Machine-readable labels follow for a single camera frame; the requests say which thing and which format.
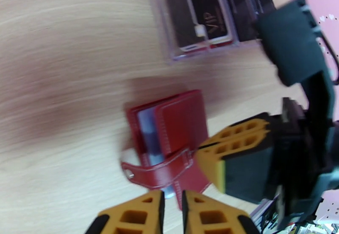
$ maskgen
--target wallet strap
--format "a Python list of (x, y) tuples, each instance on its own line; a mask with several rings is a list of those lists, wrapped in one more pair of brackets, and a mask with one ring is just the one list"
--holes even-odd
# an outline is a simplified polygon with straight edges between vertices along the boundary
[(193, 152), (185, 148), (154, 166), (143, 167), (121, 162), (121, 167), (130, 182), (148, 189), (162, 189), (173, 184), (193, 165), (192, 156)]

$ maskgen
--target clear plastic case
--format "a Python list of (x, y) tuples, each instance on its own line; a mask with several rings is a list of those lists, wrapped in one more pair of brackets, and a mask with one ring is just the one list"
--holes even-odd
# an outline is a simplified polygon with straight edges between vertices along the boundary
[(169, 61), (258, 45), (253, 21), (272, 0), (150, 0)]

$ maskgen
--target red leather wallet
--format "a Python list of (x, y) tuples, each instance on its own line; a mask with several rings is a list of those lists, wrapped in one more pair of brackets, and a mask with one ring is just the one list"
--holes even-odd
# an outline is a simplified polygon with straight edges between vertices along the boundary
[[(138, 112), (154, 107), (156, 130), (164, 161), (150, 165), (140, 130)], [(148, 189), (172, 186), (181, 209), (182, 191), (203, 192), (207, 178), (193, 159), (199, 144), (208, 138), (203, 96), (200, 90), (184, 92), (126, 111), (141, 166), (121, 162), (129, 181)]]

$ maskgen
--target wooden table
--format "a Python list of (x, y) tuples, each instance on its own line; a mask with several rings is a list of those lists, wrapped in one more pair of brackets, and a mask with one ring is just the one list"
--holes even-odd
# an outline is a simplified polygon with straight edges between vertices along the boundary
[[(275, 0), (282, 4), (287, 0)], [(148, 0), (0, 0), (0, 233), (84, 233), (96, 214), (144, 194), (118, 160), (130, 139), (122, 107), (202, 89), (209, 133), (279, 113), (260, 48), (168, 66)], [(205, 192), (232, 206), (255, 206)], [(175, 199), (164, 232), (182, 232)]]

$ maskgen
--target wallet snap button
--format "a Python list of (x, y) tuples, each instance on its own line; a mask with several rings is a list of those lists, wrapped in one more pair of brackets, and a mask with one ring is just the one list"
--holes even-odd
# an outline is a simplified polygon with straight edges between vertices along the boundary
[(126, 175), (126, 177), (127, 177), (128, 179), (134, 178), (133, 172), (132, 172), (131, 170), (129, 170), (129, 169), (126, 169), (126, 170), (125, 170), (125, 175)]

